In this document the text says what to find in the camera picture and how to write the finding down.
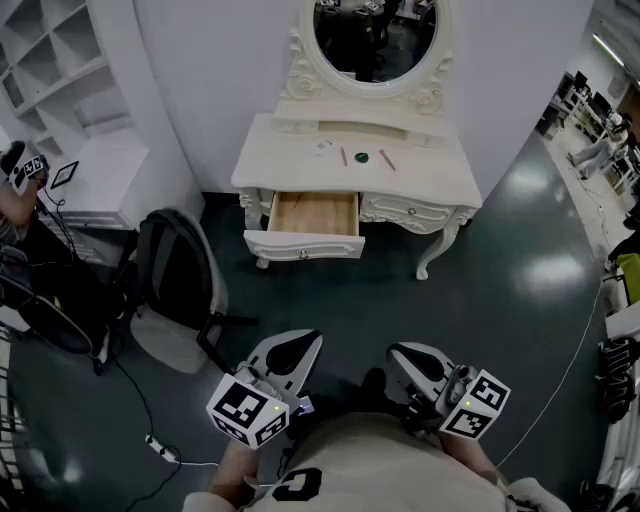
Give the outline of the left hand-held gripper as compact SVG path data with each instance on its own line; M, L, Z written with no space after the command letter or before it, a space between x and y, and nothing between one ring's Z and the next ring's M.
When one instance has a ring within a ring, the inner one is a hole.
M259 448L290 424L298 394L323 343L316 329L286 331L262 340L233 374L225 374L206 405L225 435Z

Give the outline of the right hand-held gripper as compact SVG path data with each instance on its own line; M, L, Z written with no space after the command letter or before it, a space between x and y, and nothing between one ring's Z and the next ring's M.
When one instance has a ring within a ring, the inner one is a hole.
M387 359L410 397L437 401L436 410L443 417L438 431L460 438L478 441L500 416L511 394L488 371L465 365L455 368L441 350L429 345L394 343L387 350Z

